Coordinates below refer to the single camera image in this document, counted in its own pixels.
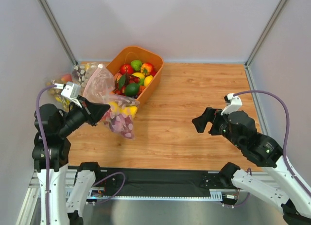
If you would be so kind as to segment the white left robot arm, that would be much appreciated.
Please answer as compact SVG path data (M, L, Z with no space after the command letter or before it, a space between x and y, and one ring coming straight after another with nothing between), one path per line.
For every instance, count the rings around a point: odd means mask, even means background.
M71 143L68 136L84 123L97 125L110 109L108 104L91 103L83 97L69 112L53 104L36 108L32 158L40 184L42 225L82 225L88 191L101 175L98 162L84 162L78 168L74 189L66 198L66 174Z

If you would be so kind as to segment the clear polka dot zip bag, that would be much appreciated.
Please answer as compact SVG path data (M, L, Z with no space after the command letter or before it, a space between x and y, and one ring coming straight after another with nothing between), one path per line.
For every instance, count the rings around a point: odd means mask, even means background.
M114 89L113 74L104 65L98 66L84 88L83 97L93 103L110 105L110 109L105 113L101 122L112 132L127 139L134 139L134 118L126 117L121 113L121 109L127 106L138 108L139 102L130 97L114 94Z

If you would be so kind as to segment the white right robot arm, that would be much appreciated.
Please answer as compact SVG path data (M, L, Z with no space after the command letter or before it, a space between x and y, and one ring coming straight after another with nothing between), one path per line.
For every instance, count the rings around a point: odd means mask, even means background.
M268 173L279 188L254 178L231 162L218 173L224 186L245 190L274 206L289 225L311 223L311 198L290 175L291 167L285 164L283 149L272 137L258 132L255 121L244 111L222 114L222 110L208 107L192 123L198 133L203 133L206 125L211 123L210 135L226 138L248 161Z

